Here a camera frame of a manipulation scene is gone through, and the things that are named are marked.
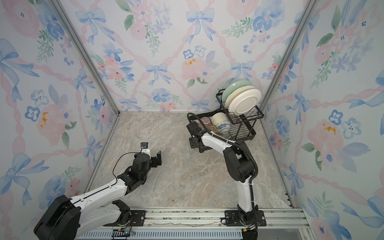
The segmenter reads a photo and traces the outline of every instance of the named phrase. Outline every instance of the plate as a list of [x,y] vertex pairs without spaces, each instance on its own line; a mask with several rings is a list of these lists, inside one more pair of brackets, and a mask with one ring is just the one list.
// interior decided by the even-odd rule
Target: plate
[[232,83],[231,85],[229,85],[223,92],[223,94],[221,95],[221,101],[222,102],[225,102],[226,99],[228,98],[228,96],[233,92],[235,91],[236,89],[238,88],[241,88],[241,87],[244,87],[244,86],[248,86],[248,85],[251,85],[251,83],[248,81],[248,80],[240,80],[240,81],[237,81],[237,82],[234,82]]
[[229,105],[228,111],[241,115],[251,110],[261,99],[262,93],[258,89],[250,89],[240,93]]
[[229,105],[231,104],[231,102],[235,99],[235,97],[237,97],[237,95],[239,95],[240,93],[242,92],[245,92],[246,90],[249,90],[249,89],[254,89],[255,87],[252,86],[252,85],[249,85],[249,86],[244,86],[244,87],[241,87],[241,88],[238,88],[236,89],[235,91],[233,91],[229,97],[227,98],[227,100],[225,101],[225,107],[229,107]]

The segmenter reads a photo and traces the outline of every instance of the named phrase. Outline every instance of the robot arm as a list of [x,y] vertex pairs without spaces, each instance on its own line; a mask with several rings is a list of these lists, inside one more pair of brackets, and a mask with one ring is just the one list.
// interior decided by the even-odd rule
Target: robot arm
[[224,156],[228,173],[237,184],[239,218],[246,225],[255,223],[257,205],[253,199],[251,183],[257,175],[257,166],[250,158],[252,156],[250,156],[246,143],[225,139],[212,131],[207,132],[201,129],[195,121],[190,122],[187,129],[191,133],[195,146],[210,147]]
[[109,201],[132,192],[147,180],[151,167],[162,164],[161,151],[150,157],[148,143],[142,143],[142,152],[135,154],[131,167],[116,180],[85,194],[56,198],[37,223],[33,232],[40,240],[75,239],[78,236],[108,223],[125,226],[132,220],[130,207],[123,201]]

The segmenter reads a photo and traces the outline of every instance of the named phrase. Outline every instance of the white plate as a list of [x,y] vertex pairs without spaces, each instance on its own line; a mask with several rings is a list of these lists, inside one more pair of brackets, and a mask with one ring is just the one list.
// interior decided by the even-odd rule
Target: white plate
[[262,93],[258,89],[250,89],[240,93],[229,105],[228,111],[241,115],[251,110],[261,99]]
[[229,107],[229,105],[231,104],[231,102],[235,99],[235,97],[237,97],[240,93],[243,93],[245,92],[246,90],[249,90],[249,89],[254,89],[255,87],[254,86],[244,86],[244,87],[241,87],[241,88],[238,88],[236,89],[235,91],[233,91],[229,97],[227,98],[227,100],[225,101],[225,106],[226,107]]

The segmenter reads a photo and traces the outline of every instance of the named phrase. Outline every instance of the wall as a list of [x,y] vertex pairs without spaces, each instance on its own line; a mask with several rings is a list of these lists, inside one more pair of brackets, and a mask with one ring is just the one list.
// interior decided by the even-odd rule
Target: wall
[[210,111],[248,79],[263,94],[306,0],[62,1],[124,111]]
[[0,239],[84,191],[115,115],[45,1],[0,1]]
[[265,111],[318,240],[384,239],[383,11],[380,0],[320,0]]

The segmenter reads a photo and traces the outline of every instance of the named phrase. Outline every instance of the black wire dish rack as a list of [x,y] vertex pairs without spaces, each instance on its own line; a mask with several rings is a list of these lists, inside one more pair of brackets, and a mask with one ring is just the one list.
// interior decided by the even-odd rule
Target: black wire dish rack
[[[220,103],[220,107],[212,112],[207,112],[207,113],[201,113],[197,114],[199,118],[202,117],[212,117],[216,113],[225,113],[227,116],[228,120],[231,122],[231,128],[229,130],[229,140],[252,140],[256,132],[253,129],[255,126],[256,120],[261,119],[264,117],[264,114],[260,110],[258,106],[254,106],[251,110],[249,110],[246,114],[241,114],[239,116],[235,115],[233,112],[229,112],[228,108],[225,107],[225,102],[221,101],[221,96],[223,94],[225,89],[220,90],[216,94],[216,99]],[[197,120],[194,116],[190,115],[189,116],[189,122],[192,122],[194,120]],[[192,137],[189,139],[191,148],[197,148],[198,146],[193,144]],[[205,150],[212,149],[210,147],[198,147],[199,152],[204,152]]]

